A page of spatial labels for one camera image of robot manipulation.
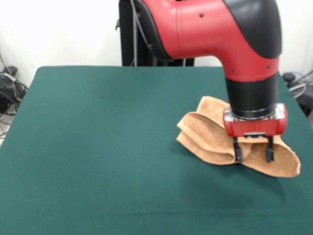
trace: white wall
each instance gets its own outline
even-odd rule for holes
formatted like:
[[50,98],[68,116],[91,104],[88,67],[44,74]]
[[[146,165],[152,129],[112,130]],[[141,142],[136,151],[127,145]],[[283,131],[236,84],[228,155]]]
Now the white wall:
[[[313,69],[313,1],[277,3],[283,27],[280,70],[307,72]],[[1,1],[0,48],[27,85],[44,65],[121,65],[117,19],[118,0]],[[196,65],[220,63],[204,57]]]

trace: tan towel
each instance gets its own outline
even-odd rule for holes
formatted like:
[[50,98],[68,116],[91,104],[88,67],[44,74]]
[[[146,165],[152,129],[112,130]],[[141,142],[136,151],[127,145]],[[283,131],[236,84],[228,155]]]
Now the tan towel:
[[[224,108],[228,103],[205,96],[196,112],[187,113],[178,123],[181,133],[177,140],[207,163],[230,165],[236,163],[233,138],[226,133],[223,123]],[[243,165],[274,177],[295,177],[301,163],[296,154],[274,136],[274,161],[266,162],[266,138],[238,138],[243,151]]]

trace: black cylindrical joint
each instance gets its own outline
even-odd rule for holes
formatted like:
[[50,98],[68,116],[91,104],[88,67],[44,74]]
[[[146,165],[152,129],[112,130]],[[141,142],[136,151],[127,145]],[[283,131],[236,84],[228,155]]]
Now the black cylindrical joint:
[[232,113],[241,119],[261,119],[275,112],[278,100],[278,73],[256,82],[226,78]]

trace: red robot arm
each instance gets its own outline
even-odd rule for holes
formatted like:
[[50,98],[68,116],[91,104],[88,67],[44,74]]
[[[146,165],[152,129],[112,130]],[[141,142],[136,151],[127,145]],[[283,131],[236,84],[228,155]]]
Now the red robot arm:
[[[230,109],[228,135],[282,134],[287,110],[277,104],[281,25],[275,0],[132,0],[152,54],[163,60],[216,56],[223,65]],[[273,160],[273,152],[268,154]]]

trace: green felt tablecloth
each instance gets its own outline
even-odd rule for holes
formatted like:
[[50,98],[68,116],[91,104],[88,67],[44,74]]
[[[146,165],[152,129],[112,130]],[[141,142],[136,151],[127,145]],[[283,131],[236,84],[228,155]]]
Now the green felt tablecloth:
[[209,165],[176,141],[221,68],[43,67],[0,148],[1,235],[313,234],[313,131],[283,82],[301,175]]

